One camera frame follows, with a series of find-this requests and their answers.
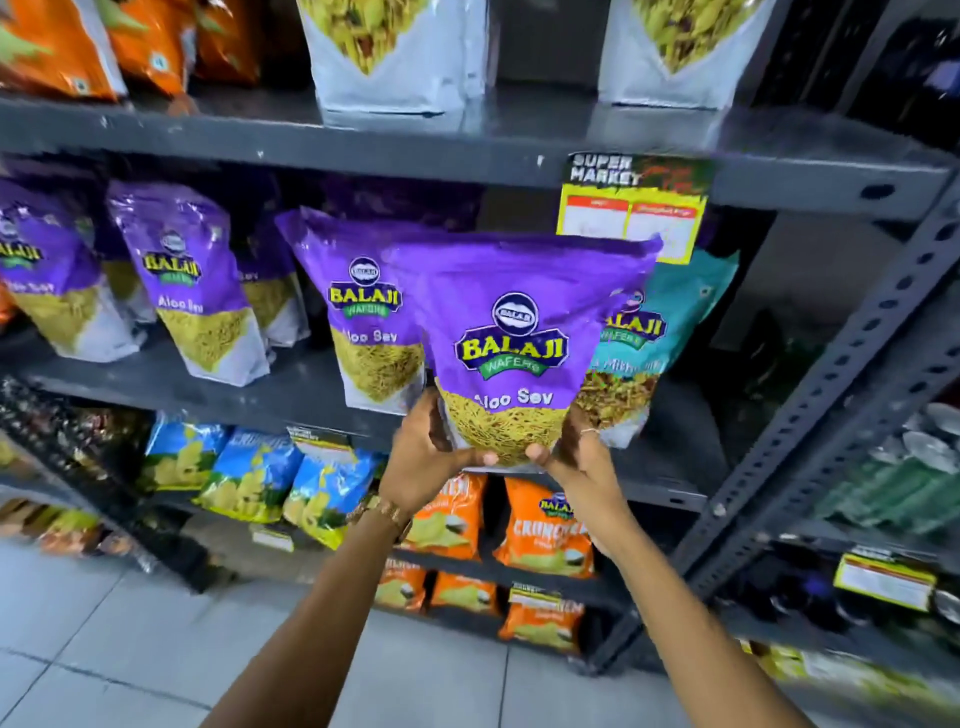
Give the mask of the person's left forearm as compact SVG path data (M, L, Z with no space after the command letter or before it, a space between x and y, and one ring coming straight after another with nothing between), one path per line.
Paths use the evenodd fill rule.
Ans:
M396 537L362 516L199 728L328 728Z

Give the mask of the row of silver packets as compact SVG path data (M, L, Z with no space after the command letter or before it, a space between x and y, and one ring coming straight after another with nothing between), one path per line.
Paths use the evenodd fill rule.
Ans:
M960 473L960 407L945 402L924 405L869 456L887 465L914 459L934 471Z

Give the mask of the person's right forearm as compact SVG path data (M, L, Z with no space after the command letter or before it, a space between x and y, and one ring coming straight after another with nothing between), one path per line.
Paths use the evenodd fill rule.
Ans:
M596 541L624 578L694 728L817 728L633 521Z

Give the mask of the teal snack packet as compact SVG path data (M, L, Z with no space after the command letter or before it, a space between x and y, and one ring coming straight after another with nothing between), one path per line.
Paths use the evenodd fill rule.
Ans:
M627 448L643 430L661 377L738 268L738 252L717 257L699 248L685 265L657 263L645 289L606 319L576 405L608 448Z

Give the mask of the grey metal shelf rack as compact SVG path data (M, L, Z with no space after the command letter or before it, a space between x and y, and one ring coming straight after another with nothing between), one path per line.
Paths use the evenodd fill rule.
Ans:
M883 47L906 20L936 15L960 18L960 0L796 0L750 102L868 125L847 112ZM915 536L813 516L916 411L960 407L960 153L931 149L952 168L920 221L762 214L772 221L718 330L718 344L737 345L722 373L744 396L722 413L744 429L737 455L746 434L769 439L762 454L788 449L727 507L700 575L738 637L960 678L960 518ZM930 612L834 588L845 553L934 574Z
M202 88L198 112L174 114L170 104L141 96L122 104L52 101L0 92L0 152L28 156L108 152L190 161L265 164L305 170L385 175L488 187L556 192L569 155L614 151L711 160L711 203L749 211L891 213L921 221L946 191L952 164L944 152L898 140L896 134L840 116L798 109L736 108L727 114L608 106L566 88L520 86L473 103L460 121L447 116L322 116L305 93ZM0 376L48 395L143 409L173 407L199 419L255 418L264 424L307 424L341 431L373 448L392 435L386 415L349 415L332 385L311 382L332 373L332 360L297 355L279 383L254 385L244 404L226 386L187 383L163 373L175 353L151 343L127 363L70 363L42 352L36 334L0 340ZM711 598L703 564L750 486L762 485L786 455L786 444L759 434L736 466L716 477L710 497L689 510L700 516L673 552L695 593Z

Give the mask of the person's left hand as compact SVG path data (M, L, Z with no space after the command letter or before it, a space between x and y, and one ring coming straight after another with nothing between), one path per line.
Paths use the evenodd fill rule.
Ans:
M378 495L414 516L462 472L448 468L448 452L455 448L444 431L439 402L438 389L423 390L393 435L380 479Z

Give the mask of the row of purple snack packets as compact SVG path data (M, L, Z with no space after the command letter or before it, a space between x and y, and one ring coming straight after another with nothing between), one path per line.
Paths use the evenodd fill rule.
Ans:
M113 180L90 216L68 189L44 192L0 178L0 279L62 357L105 365L138 354L141 321L114 294L95 248L106 227L126 249L147 324L162 322L194 378L245 387L275 358L235 255L231 219L197 191Z

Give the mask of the orange snack packet with leaf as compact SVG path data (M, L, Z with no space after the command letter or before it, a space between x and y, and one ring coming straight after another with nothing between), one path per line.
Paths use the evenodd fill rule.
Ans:
M128 96L96 0L0 0L0 91L107 103Z
M198 0L94 0L126 79L186 94L196 63Z
M262 60L261 0L197 0L197 60L203 81L254 87Z

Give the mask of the purple snack bag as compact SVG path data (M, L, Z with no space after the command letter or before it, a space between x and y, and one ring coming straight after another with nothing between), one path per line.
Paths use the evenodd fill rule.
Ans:
M664 242L532 233L408 233L393 270L424 337L440 413L456 447L534 472L553 447L606 321L639 293Z

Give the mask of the orange chips packet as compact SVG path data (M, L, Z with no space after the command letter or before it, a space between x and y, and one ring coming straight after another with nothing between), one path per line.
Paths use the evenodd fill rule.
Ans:
M436 574L430 606L457 608L490 617L501 616L496 583L443 571Z
M428 569L417 564L388 558L376 588L374 605L420 613L426 601L429 574Z
M579 631L586 612L584 604L568 599L512 598L497 637L579 656Z
M594 542L567 497L521 478L506 477L505 486L510 517L496 561L541 575L593 578Z
M459 561L479 561L487 484L484 472L464 471L447 480L437 496L414 516L400 548Z

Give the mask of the person's right hand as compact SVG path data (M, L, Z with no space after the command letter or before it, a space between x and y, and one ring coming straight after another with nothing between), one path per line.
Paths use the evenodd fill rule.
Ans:
M612 457L589 416L572 405L560 438L570 472L547 472L584 524L597 549L619 566L637 539L639 526L619 485Z

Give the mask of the row of yellow-green packets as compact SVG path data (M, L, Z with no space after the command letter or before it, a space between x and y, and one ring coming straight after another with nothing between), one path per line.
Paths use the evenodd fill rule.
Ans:
M800 650L744 637L737 641L766 674L780 683L960 712L960 678L899 671L844 652Z

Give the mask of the row of green packets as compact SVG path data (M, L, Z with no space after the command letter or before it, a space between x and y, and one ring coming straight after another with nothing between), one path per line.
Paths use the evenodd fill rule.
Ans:
M813 516L928 536L960 519L960 459L869 457L818 502Z

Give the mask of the small shelf price tag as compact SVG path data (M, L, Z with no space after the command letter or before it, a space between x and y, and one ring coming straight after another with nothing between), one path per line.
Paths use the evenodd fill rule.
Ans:
M296 542L294 537L284 528L277 528L275 524L250 524L249 534L252 542L259 547L279 552L294 553Z
M286 431L307 458L344 465L356 462L356 451L348 433L294 423L287 424Z
M564 603L558 591L513 583L509 590L510 604L520 604L532 609L551 609L561 611Z

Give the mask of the yellow shelf price tag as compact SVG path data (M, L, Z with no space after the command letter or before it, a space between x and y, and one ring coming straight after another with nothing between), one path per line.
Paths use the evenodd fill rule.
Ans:
M927 570L845 553L834 572L835 589L918 613L930 613L938 578Z

